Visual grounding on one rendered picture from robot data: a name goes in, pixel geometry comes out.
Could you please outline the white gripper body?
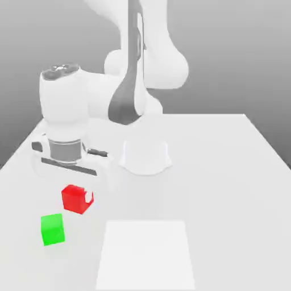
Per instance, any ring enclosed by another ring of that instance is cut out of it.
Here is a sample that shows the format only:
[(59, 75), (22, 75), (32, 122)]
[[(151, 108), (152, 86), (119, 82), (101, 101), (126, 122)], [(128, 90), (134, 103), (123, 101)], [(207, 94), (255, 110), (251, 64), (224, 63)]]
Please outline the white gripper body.
[(68, 165), (33, 155), (31, 166), (36, 176), (46, 185), (72, 184), (85, 189), (111, 189), (114, 187), (111, 176), (112, 161), (110, 157), (87, 155), (77, 164)]

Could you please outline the small red cube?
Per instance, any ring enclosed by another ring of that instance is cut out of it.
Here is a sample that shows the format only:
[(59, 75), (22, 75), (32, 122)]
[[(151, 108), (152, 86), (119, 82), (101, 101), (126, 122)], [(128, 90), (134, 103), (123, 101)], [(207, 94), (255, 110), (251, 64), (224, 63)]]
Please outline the small red cube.
[(86, 203), (85, 193), (85, 188), (72, 184), (66, 186), (61, 191), (64, 209), (82, 215), (94, 202), (93, 199), (91, 203)]

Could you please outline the small green cube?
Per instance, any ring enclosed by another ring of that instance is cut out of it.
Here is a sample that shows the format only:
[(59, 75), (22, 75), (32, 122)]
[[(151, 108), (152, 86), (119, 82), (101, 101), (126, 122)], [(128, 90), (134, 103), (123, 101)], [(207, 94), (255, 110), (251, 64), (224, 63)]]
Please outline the small green cube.
[(45, 246), (65, 242), (61, 213), (41, 217), (41, 237)]

